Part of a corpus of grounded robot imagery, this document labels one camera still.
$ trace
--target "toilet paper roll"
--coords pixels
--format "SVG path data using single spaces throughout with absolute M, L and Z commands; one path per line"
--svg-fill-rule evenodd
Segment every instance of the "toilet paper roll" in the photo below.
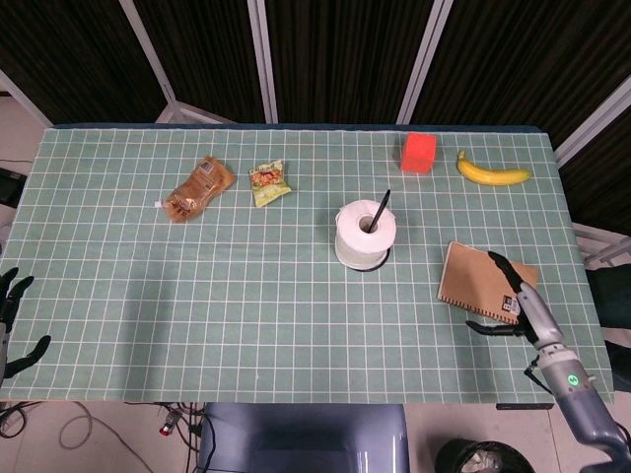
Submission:
M 335 218 L 335 254 L 343 265 L 366 271 L 379 267 L 387 258 L 396 236 L 392 212 L 384 209 L 377 228 L 367 233 L 379 206 L 372 200 L 357 200 L 340 209 Z

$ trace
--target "black curtain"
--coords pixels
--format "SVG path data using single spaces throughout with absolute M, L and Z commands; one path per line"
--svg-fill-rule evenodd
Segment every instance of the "black curtain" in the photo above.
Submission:
M 135 0 L 179 101 L 265 122 L 246 0 Z
M 628 0 L 456 0 L 412 122 L 534 125 L 556 148 L 630 74 Z
M 0 4 L 0 69 L 53 123 L 152 122 L 166 100 L 117 0 Z
M 631 108 L 559 172 L 573 222 L 631 235 Z
M 396 121 L 431 0 L 266 5 L 279 121 Z

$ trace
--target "robotic arm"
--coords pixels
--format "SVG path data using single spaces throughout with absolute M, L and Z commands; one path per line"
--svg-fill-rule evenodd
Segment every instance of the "robotic arm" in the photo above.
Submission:
M 521 336 L 538 352 L 525 374 L 552 394 L 579 443 L 604 451 L 611 461 L 586 466 L 581 473 L 631 472 L 631 452 L 627 439 L 604 406 L 576 354 L 563 345 L 563 332 L 539 293 L 517 273 L 501 254 L 489 251 L 517 294 L 521 313 L 517 325 L 489 327 L 468 320 L 474 331 L 489 336 Z M 539 367 L 546 388 L 532 370 Z

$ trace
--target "robotic hand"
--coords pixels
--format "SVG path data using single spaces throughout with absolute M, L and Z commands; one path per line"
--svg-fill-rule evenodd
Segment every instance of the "robotic hand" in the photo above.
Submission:
M 20 306 L 20 299 L 34 279 L 33 276 L 23 279 L 16 283 L 9 292 L 9 286 L 17 275 L 18 268 L 13 268 L 0 276 L 0 387 L 3 379 L 13 377 L 37 363 L 50 345 L 50 336 L 44 335 L 39 339 L 32 352 L 23 358 L 7 363 L 9 338 Z
M 598 448 L 611 458 L 606 463 L 586 466 L 581 473 L 631 472 L 631 445 L 604 406 L 581 361 L 563 345 L 563 333 L 549 308 L 507 258 L 493 251 L 489 256 L 517 294 L 521 307 L 518 323 L 489 327 L 468 320 L 466 324 L 482 335 L 524 335 L 534 346 L 538 356 L 525 375 L 554 396 L 578 442 Z M 537 366 L 549 388 L 532 374 Z

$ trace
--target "trash can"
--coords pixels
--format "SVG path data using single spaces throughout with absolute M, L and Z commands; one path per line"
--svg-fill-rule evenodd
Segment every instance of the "trash can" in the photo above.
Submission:
M 450 440 L 434 466 L 436 473 L 534 473 L 521 453 L 500 441 Z

